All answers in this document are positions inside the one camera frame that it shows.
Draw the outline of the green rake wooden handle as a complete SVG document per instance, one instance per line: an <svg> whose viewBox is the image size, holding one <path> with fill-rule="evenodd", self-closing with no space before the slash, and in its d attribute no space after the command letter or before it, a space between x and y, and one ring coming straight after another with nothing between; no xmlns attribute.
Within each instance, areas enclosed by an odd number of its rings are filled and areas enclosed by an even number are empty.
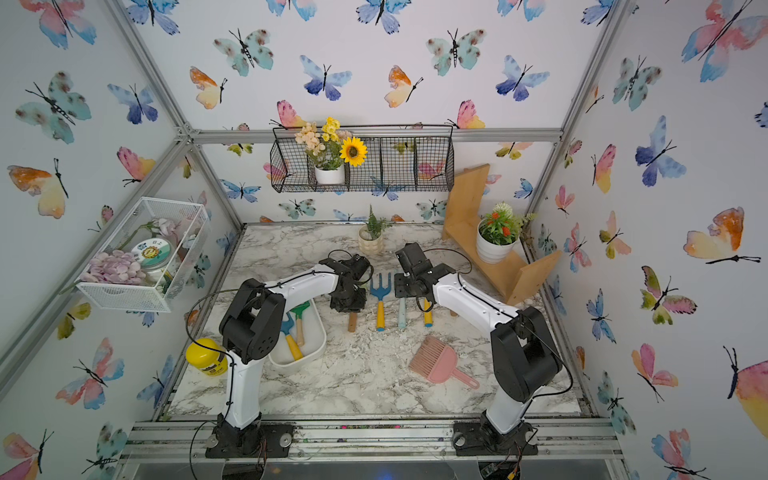
<svg viewBox="0 0 768 480"><path fill-rule="evenodd" d="M349 313L348 328L350 333L354 333L357 329L358 314L356 312Z"/></svg>

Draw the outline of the dark blue rake yellow handle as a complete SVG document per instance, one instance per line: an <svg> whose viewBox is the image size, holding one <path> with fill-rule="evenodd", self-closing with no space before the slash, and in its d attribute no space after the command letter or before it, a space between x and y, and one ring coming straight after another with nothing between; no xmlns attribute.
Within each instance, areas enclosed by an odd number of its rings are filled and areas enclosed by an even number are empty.
<svg viewBox="0 0 768 480"><path fill-rule="evenodd" d="M424 299L423 301L423 323L426 328L431 328L433 326L433 305L428 299Z"/></svg>

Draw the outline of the white storage box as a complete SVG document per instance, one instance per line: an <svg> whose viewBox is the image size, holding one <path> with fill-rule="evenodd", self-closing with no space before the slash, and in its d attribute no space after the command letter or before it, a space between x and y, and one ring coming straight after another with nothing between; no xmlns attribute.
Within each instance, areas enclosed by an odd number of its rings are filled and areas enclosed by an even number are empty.
<svg viewBox="0 0 768 480"><path fill-rule="evenodd" d="M278 343L268 358L278 372L291 375L323 356L327 344L327 333L313 300L304 302L287 313L295 321L291 334L304 357L298 361L293 360L280 328Z"/></svg>

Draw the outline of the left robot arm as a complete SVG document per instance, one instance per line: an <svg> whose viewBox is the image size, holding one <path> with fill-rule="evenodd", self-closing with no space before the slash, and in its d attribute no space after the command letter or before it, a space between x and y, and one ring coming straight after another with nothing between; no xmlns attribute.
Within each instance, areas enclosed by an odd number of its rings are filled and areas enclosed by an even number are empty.
<svg viewBox="0 0 768 480"><path fill-rule="evenodd" d="M358 313L366 303L361 286L371 276L370 261L359 254L327 257L309 270L271 284L253 278L235 291L220 324L222 342L208 346L189 335L190 344L222 360L228 367L226 402L213 423L207 459L280 459L289 455L295 427L262 424L259 404L263 365L288 338L288 313L314 298L328 295L331 308Z"/></svg>

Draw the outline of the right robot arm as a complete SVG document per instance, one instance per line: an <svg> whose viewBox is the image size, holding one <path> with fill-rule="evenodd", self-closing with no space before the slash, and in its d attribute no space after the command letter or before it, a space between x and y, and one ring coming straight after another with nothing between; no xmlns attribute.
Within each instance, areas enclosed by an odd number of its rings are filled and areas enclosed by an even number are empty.
<svg viewBox="0 0 768 480"><path fill-rule="evenodd" d="M479 421L454 425L456 454L536 455L535 430L526 413L533 400L544 395L540 389L564 367L543 314L534 307L519 310L494 300L452 267L433 265L417 243L405 244L396 257L402 267L395 275L398 298L424 299L432 307L451 310L490 341L498 389Z"/></svg>

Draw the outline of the pink hand brush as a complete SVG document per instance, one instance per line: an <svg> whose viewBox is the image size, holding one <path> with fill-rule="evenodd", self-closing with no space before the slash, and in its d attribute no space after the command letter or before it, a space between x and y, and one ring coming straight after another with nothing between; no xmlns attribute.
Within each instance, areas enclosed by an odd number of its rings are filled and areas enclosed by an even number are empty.
<svg viewBox="0 0 768 480"><path fill-rule="evenodd" d="M433 335L427 335L409 363L409 369L433 384L456 379L477 390L480 384L457 368L456 351Z"/></svg>

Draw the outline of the small woven pot plant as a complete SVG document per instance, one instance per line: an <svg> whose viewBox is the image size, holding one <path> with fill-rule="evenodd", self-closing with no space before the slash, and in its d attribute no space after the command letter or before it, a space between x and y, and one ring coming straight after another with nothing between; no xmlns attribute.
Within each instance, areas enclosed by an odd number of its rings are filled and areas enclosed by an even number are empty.
<svg viewBox="0 0 768 480"><path fill-rule="evenodd" d="M368 218L358 232L358 246L364 256L375 256L383 252L383 235L389 226L389 220L384 217L378 217L374 213L373 208L369 207Z"/></svg>

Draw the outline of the white pot red flowers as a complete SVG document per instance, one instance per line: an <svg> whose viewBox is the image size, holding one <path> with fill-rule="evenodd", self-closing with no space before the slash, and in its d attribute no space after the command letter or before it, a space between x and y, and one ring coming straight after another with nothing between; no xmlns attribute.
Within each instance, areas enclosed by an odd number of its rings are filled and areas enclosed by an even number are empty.
<svg viewBox="0 0 768 480"><path fill-rule="evenodd" d="M478 224L476 249L479 258L487 264L500 263L512 252L521 232L532 219L531 215L516 214L506 202L497 203Z"/></svg>

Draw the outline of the wooden zigzag shelf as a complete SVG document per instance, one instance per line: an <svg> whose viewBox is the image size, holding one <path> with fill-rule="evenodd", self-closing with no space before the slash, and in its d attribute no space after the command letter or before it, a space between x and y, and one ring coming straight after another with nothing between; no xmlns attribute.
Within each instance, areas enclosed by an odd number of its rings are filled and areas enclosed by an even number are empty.
<svg viewBox="0 0 768 480"><path fill-rule="evenodd" d="M490 170L488 164L470 168L454 177L443 237L454 240L471 262L510 305L534 296L544 285L562 253L555 251L532 263L514 251L514 244L495 245L482 237L479 208Z"/></svg>

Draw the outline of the white pot yellow flowers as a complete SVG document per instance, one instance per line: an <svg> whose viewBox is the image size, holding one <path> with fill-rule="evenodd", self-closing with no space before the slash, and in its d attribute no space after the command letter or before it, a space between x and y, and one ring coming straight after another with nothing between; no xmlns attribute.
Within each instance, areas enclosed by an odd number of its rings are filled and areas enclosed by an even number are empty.
<svg viewBox="0 0 768 480"><path fill-rule="evenodd" d="M319 186L345 184L347 168L361 167L368 158L364 140L344 130L333 117L328 117L321 127L314 122L304 124L294 139L304 148Z"/></svg>

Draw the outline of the yellow round container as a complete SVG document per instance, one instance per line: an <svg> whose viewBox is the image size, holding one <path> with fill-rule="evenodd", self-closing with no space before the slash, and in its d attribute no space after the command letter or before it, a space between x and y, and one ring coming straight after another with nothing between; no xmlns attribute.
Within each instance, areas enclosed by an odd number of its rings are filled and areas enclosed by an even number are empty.
<svg viewBox="0 0 768 480"><path fill-rule="evenodd" d="M217 377L229 369L229 358L224 348L211 338L191 342L185 351L188 364L200 373Z"/></svg>

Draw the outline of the round tin in basket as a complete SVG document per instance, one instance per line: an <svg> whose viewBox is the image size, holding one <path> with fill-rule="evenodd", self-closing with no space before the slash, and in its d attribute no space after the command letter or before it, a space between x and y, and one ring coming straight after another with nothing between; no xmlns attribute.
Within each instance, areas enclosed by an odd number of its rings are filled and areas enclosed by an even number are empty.
<svg viewBox="0 0 768 480"><path fill-rule="evenodd" d="M153 237L138 242L131 254L142 270L164 268L171 260L172 244L162 237Z"/></svg>

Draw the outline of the purple artificial flowers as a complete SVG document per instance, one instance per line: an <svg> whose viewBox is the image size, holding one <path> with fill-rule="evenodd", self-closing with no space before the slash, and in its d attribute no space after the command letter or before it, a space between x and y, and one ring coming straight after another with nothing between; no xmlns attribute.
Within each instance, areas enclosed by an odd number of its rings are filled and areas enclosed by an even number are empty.
<svg viewBox="0 0 768 480"><path fill-rule="evenodd" d="M111 253L96 254L79 280L86 283L144 285L146 273L132 253L113 250Z"/></svg>

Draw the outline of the white mesh wall basket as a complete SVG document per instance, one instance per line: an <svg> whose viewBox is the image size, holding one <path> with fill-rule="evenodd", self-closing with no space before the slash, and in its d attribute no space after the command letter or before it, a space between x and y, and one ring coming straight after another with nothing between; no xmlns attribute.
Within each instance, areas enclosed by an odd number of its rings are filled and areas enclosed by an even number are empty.
<svg viewBox="0 0 768 480"><path fill-rule="evenodd" d="M103 309L169 313L186 287L206 286L209 233L205 204L143 197L75 287Z"/></svg>

